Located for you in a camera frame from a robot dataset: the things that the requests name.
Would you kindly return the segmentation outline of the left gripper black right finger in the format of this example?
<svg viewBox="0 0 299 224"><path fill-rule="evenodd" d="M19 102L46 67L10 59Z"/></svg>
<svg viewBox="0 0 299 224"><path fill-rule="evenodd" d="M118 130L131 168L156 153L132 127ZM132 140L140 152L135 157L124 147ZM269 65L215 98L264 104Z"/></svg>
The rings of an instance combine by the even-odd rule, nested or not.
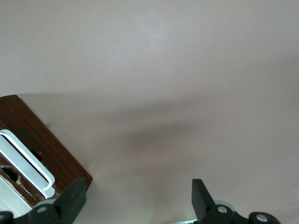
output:
<svg viewBox="0 0 299 224"><path fill-rule="evenodd" d="M192 206L197 224L279 224L273 215L252 212L248 218L224 204L216 204L201 179L192 180Z"/></svg>

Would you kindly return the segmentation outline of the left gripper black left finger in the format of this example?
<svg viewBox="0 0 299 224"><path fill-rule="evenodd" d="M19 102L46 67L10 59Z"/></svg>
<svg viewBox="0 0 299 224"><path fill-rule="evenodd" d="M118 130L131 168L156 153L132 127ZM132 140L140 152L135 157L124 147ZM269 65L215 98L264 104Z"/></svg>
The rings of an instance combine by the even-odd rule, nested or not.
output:
<svg viewBox="0 0 299 224"><path fill-rule="evenodd" d="M2 224L72 224L86 203L86 180L75 178L67 189L53 202L34 207L21 217L2 211Z"/></svg>

